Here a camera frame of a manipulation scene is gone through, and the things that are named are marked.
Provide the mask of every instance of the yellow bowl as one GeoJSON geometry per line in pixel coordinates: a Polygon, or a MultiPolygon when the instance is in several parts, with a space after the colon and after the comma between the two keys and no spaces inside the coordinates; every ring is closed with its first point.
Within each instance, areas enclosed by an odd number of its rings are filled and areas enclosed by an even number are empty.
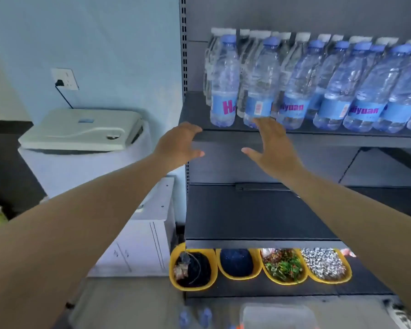
{"type": "Polygon", "coordinates": [[[259,249],[259,255],[260,255],[260,260],[262,261],[263,271],[268,276],[268,278],[270,280],[272,280],[274,283],[277,283],[277,284],[280,284],[280,285],[296,285],[296,284],[300,284],[300,283],[304,282],[307,279],[307,277],[308,277],[308,267],[306,266],[305,260],[303,259],[303,256],[301,255],[299,249],[293,248],[293,250],[295,251],[296,255],[298,256],[298,259],[300,260],[301,267],[303,268],[303,272],[301,273],[300,278],[297,279],[296,281],[294,281],[294,282],[284,282],[284,281],[276,279],[276,278],[274,278],[273,276],[270,275],[270,273],[268,272],[268,269],[265,267],[265,264],[263,263],[262,252],[259,249]]]}
{"type": "Polygon", "coordinates": [[[246,279],[251,279],[254,277],[257,277],[257,275],[260,273],[262,270],[262,258],[260,257],[260,252],[258,249],[248,249],[248,251],[251,254],[251,258],[253,259],[253,272],[249,276],[244,276],[244,277],[234,277],[229,274],[227,274],[224,269],[222,268],[221,265],[221,249],[216,249],[216,260],[218,261],[218,268],[222,272],[222,274],[227,277],[228,279],[233,279],[233,280],[246,280],[246,279]]]}
{"type": "Polygon", "coordinates": [[[341,253],[341,251],[339,249],[334,249],[334,250],[336,251],[336,253],[338,254],[340,260],[342,261],[342,263],[344,264],[344,266],[346,268],[344,277],[341,278],[340,280],[324,280],[324,279],[321,279],[320,277],[317,277],[312,272],[312,270],[309,268],[309,266],[306,264],[306,261],[303,258],[303,263],[304,263],[304,266],[306,267],[306,269],[308,271],[308,275],[314,281],[316,281],[318,283],[324,283],[324,284],[341,284],[341,283],[348,282],[351,279],[351,267],[350,267],[349,262],[346,260],[346,258],[344,257],[344,255],[341,253]]]}
{"type": "Polygon", "coordinates": [[[178,246],[174,248],[172,253],[170,253],[170,262],[169,262],[169,279],[170,282],[174,287],[179,289],[180,291],[202,291],[208,289],[213,285],[218,277],[218,264],[216,263],[216,254],[213,249],[188,249],[189,253],[201,253],[207,257],[208,262],[210,264],[210,268],[212,270],[212,274],[210,276],[210,281],[204,285],[203,287],[182,287],[180,284],[177,283],[174,276],[174,267],[177,262],[177,259],[180,257],[182,252],[186,251],[186,243],[180,243],[178,246]]]}

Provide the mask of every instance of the right hand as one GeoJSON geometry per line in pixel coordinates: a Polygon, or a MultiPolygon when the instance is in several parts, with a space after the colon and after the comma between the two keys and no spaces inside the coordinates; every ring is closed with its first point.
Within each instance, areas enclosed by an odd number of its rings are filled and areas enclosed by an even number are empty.
{"type": "Polygon", "coordinates": [[[285,128],[270,117],[256,118],[254,123],[260,131],[263,141],[263,154],[251,149],[242,148],[269,176],[283,181],[303,167],[295,149],[286,136],[285,128]]]}

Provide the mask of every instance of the left hand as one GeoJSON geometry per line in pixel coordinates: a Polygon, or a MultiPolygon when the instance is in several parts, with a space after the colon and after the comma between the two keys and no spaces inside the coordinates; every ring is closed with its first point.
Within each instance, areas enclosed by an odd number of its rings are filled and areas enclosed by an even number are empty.
{"type": "Polygon", "coordinates": [[[165,164],[168,171],[183,166],[189,160],[202,157],[205,155],[203,151],[192,149],[194,136],[202,131],[200,126],[183,122],[160,138],[153,155],[165,164]]]}

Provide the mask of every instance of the blue label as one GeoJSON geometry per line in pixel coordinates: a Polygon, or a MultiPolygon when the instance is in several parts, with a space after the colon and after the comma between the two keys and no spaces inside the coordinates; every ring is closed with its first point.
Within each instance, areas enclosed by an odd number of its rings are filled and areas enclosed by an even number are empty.
{"type": "Polygon", "coordinates": [[[236,111],[237,94],[230,96],[212,95],[212,112],[227,115],[236,111]]]}
{"type": "Polygon", "coordinates": [[[334,99],[323,99],[321,107],[318,110],[318,116],[333,120],[342,120],[345,118],[349,107],[350,102],[334,99]]]}
{"type": "Polygon", "coordinates": [[[269,117],[273,102],[273,99],[257,100],[256,98],[248,97],[245,113],[252,117],[269,117]]]}
{"type": "Polygon", "coordinates": [[[285,117],[301,119],[305,117],[308,106],[308,99],[295,99],[285,96],[283,98],[283,103],[280,105],[279,114],[284,115],[285,117]]]}
{"type": "Polygon", "coordinates": [[[385,104],[370,103],[355,99],[351,104],[348,116],[361,121],[374,122],[379,118],[384,110],[384,106],[385,104]]]}
{"type": "Polygon", "coordinates": [[[405,123],[411,117],[411,105],[389,102],[380,117],[391,122],[405,123]]]}
{"type": "Polygon", "coordinates": [[[309,101],[308,110],[319,110],[324,99],[324,92],[316,92],[309,101]]]}

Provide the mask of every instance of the dark gray shelf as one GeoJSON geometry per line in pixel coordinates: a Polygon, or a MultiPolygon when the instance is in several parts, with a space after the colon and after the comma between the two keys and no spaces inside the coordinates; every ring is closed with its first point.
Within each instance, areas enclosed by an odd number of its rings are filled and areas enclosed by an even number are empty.
{"type": "Polygon", "coordinates": [[[328,285],[318,283],[310,277],[301,284],[283,286],[272,282],[262,271],[254,279],[235,281],[226,278],[221,272],[216,282],[208,289],[198,292],[186,292],[186,304],[202,302],[231,301],[242,302],[288,302],[301,298],[332,300],[338,297],[366,296],[379,299],[396,298],[357,258],[348,257],[352,270],[350,281],[328,285]]]}
{"type": "MultiPolygon", "coordinates": [[[[345,246],[294,193],[237,188],[189,186],[184,235],[187,248],[345,246]]],[[[351,189],[411,216],[411,188],[351,189]]]]}
{"type": "MultiPolygon", "coordinates": [[[[195,137],[199,142],[244,142],[260,143],[257,130],[244,125],[241,118],[236,117],[231,127],[220,128],[210,123],[210,107],[202,92],[187,92],[181,111],[180,122],[189,121],[203,128],[203,132],[195,137]]],[[[372,129],[368,133],[351,132],[345,127],[334,132],[318,129],[312,121],[305,120],[303,125],[287,132],[292,141],[326,146],[367,146],[411,148],[411,131],[403,129],[396,134],[388,134],[372,129]]]]}

